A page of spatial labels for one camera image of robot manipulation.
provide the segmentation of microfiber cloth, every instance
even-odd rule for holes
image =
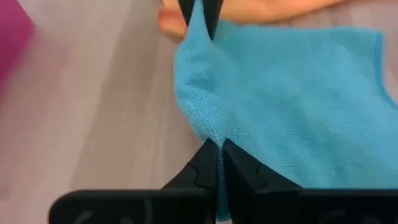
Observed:
[[[226,138],[305,188],[397,188],[398,106],[381,77],[382,35],[220,21],[195,2],[174,92],[195,134]],[[228,218],[220,153],[218,218]]]
[[[187,31],[178,0],[162,0],[158,12],[160,30],[183,38]],[[347,0],[224,0],[220,17],[239,24],[263,24],[289,19]]]

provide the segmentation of magenta container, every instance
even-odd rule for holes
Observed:
[[[0,0],[0,90],[32,31],[33,23],[17,0]]]

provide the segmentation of wood grain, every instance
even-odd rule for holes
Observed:
[[[156,0],[21,0],[36,24],[0,106],[0,220],[46,223],[80,188],[159,188],[201,142],[176,109],[177,44]],[[396,0],[352,0],[283,26],[382,30],[385,84],[398,96]]]

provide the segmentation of wooden table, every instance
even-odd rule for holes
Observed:
[[[36,31],[1,96],[1,223],[46,223],[73,189],[163,186],[201,142],[175,106],[177,45],[158,31],[160,2],[21,4]],[[398,96],[397,11],[396,0],[352,0],[280,25],[384,31],[385,83]]]

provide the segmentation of blue microfiber cloth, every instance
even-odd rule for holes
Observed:
[[[302,187],[398,187],[398,106],[381,77],[382,36],[220,21],[197,0],[175,56],[175,97],[195,134],[230,138]],[[220,154],[218,218],[228,218]]]

